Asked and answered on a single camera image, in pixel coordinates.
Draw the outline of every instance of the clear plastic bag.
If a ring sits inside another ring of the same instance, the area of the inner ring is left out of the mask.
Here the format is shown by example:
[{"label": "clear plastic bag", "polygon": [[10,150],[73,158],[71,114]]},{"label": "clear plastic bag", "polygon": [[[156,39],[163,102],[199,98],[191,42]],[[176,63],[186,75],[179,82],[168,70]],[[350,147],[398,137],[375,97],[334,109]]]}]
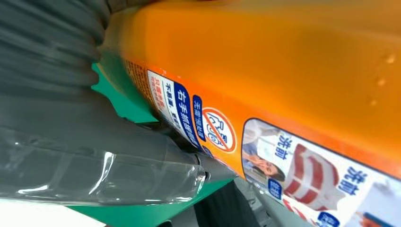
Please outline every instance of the clear plastic bag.
[{"label": "clear plastic bag", "polygon": [[71,148],[0,128],[0,197],[58,204],[155,204],[189,201],[205,172],[199,165]]}]

